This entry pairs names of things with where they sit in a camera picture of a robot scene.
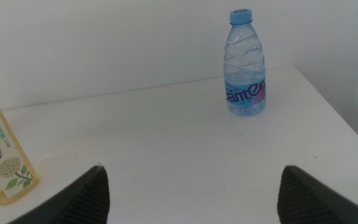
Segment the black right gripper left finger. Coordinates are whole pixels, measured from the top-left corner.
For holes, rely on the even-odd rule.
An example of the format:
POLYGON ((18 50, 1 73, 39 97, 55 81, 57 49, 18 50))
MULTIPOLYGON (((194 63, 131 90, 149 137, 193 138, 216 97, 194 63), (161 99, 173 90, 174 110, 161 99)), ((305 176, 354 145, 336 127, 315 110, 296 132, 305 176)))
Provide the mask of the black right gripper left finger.
POLYGON ((106 169, 94 166, 35 209, 11 224, 105 224, 110 209, 106 169))

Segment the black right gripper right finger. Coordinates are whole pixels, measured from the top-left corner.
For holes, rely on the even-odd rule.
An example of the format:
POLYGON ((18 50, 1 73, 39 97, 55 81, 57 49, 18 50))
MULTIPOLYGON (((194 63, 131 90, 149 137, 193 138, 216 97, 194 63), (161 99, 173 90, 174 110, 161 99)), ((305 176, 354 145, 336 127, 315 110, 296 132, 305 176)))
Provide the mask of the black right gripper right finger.
POLYGON ((297 166, 282 172, 277 213, 285 224, 358 224, 358 205, 297 166))

